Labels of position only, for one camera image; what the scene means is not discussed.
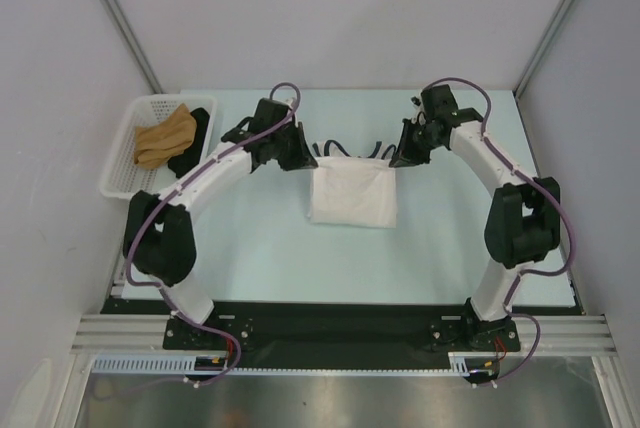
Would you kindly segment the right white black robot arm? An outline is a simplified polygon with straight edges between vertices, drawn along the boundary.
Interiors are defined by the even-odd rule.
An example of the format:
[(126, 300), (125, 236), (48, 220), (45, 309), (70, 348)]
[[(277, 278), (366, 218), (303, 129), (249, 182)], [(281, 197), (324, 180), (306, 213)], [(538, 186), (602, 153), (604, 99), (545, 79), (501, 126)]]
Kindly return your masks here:
[(412, 102), (415, 115), (403, 130), (389, 165), (427, 164), (444, 147), (478, 177), (491, 197), (484, 228), (489, 263), (474, 294), (466, 300), (459, 329), (450, 344), (486, 351), (515, 328), (512, 300), (526, 274), (541, 275), (537, 264), (560, 242), (560, 187), (552, 177), (535, 178), (491, 140), (489, 116), (461, 108), (443, 79), (425, 87)]

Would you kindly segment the white graphic tank top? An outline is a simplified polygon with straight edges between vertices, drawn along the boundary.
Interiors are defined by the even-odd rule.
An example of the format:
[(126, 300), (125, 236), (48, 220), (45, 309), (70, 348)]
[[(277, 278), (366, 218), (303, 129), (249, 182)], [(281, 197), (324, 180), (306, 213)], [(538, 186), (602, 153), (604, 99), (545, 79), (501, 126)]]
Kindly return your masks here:
[(392, 229), (397, 224), (396, 146), (377, 141), (367, 156), (352, 156), (338, 141), (312, 144), (308, 217), (315, 224)]

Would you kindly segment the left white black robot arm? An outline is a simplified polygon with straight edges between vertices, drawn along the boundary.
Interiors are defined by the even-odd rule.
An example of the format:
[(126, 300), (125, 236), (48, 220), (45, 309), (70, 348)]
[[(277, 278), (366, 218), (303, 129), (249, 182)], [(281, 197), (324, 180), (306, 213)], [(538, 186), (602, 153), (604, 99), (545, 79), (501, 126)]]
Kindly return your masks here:
[(284, 171), (318, 167), (296, 120), (298, 105), (297, 98), (260, 99), (254, 114), (225, 133), (202, 163), (161, 192), (141, 190), (129, 201), (122, 245), (127, 281), (156, 288), (199, 347), (230, 336), (193, 272), (195, 222), (215, 197), (271, 161)]

